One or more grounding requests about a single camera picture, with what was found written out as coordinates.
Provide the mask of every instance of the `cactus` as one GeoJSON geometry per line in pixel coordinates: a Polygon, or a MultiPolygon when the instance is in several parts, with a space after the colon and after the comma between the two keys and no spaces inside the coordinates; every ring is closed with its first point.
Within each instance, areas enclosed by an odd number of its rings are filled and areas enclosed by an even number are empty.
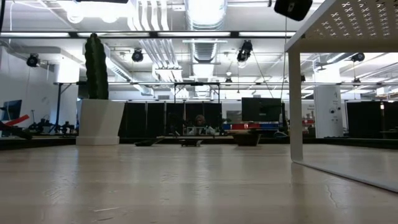
{"type": "Polygon", "coordinates": [[[106,72],[106,55],[104,45],[95,33],[92,33],[85,44],[86,76],[90,99],[107,100],[108,74],[106,72]]]}

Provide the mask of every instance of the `person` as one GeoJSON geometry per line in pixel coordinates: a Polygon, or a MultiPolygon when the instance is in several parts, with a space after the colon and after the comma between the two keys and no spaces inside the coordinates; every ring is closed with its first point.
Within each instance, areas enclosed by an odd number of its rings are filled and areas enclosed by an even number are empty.
{"type": "Polygon", "coordinates": [[[206,126],[206,119],[203,115],[199,114],[195,118],[195,127],[203,127],[203,129],[194,128],[191,130],[188,135],[197,135],[197,134],[207,134],[207,135],[215,135],[216,131],[210,127],[206,126]]]}

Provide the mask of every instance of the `monitor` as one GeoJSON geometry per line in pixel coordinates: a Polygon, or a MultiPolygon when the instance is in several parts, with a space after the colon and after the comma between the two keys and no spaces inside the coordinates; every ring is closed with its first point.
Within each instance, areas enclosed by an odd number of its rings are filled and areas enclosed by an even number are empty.
{"type": "Polygon", "coordinates": [[[280,98],[242,98],[242,121],[279,121],[280,98]]]}
{"type": "Polygon", "coordinates": [[[19,118],[21,115],[21,106],[22,100],[14,100],[14,101],[7,101],[4,102],[3,106],[1,107],[2,121],[12,121],[14,119],[19,118]]]}

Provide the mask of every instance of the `white planter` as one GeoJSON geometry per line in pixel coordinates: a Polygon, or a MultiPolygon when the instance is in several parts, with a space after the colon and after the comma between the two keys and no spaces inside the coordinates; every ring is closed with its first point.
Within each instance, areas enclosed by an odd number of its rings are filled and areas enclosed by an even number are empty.
{"type": "Polygon", "coordinates": [[[80,111],[79,146],[119,144],[119,127],[124,103],[111,100],[82,100],[80,111]]]}

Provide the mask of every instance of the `black speaker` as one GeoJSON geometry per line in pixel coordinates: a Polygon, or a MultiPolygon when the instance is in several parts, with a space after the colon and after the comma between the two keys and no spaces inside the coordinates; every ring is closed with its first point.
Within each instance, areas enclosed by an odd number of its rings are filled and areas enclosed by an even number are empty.
{"type": "Polygon", "coordinates": [[[274,10],[295,21],[302,21],[312,6],[312,0],[276,0],[274,10]]]}

